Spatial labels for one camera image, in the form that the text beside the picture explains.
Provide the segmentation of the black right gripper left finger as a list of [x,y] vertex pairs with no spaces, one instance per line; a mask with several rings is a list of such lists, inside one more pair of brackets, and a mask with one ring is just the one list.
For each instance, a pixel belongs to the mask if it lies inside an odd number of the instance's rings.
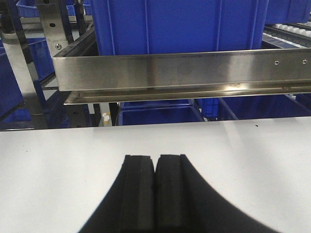
[[154,180],[149,156],[125,156],[115,181],[80,232],[154,232]]

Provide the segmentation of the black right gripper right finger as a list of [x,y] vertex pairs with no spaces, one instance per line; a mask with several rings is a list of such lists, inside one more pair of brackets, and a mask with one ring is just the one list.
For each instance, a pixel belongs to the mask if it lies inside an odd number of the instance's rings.
[[185,155],[161,155],[156,166],[159,233],[270,233],[223,198]]

